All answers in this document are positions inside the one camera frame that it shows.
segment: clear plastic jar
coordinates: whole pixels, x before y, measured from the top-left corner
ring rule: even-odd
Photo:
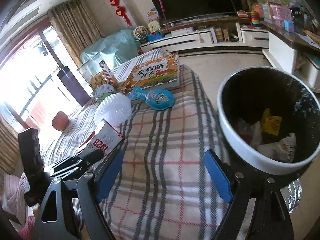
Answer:
[[[101,57],[100,53],[83,63],[78,71],[93,90],[103,84],[116,87],[116,78]]]

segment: sliding glass door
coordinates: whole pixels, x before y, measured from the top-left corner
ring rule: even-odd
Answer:
[[[57,77],[65,65],[90,93],[53,27],[38,31],[0,70],[0,100],[9,104],[27,125],[42,130],[51,125],[57,112],[70,114],[78,105]]]

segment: blue plastic cover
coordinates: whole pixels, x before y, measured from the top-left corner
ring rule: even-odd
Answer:
[[[206,151],[204,154],[204,165],[207,168],[211,180],[216,186],[220,198],[225,199],[230,204],[233,200],[230,181],[217,161],[211,156],[210,150]]]
[[[119,171],[122,169],[122,163],[124,158],[124,152],[118,150],[116,156],[110,163],[109,167],[105,170],[103,176],[101,177],[97,193],[96,193],[96,201],[100,203],[103,199],[109,196],[110,190],[116,181]]]
[[[135,41],[132,30],[121,30],[96,41],[80,55],[82,63],[101,52],[101,56],[112,70],[114,67],[137,56],[140,42]]]

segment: ceiling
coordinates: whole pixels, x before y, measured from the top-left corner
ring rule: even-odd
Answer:
[[[0,51],[23,28],[46,14],[48,9],[65,1],[67,0],[26,0],[1,31]]]

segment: red chinese knot decoration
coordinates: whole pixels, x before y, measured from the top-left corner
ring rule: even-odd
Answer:
[[[120,0],[110,0],[110,5],[117,7],[120,4]]]
[[[110,5],[117,7],[116,15],[123,17],[126,24],[128,26],[132,26],[130,19],[126,15],[125,8],[123,6],[119,6],[120,0],[110,0],[109,3],[110,3]]]

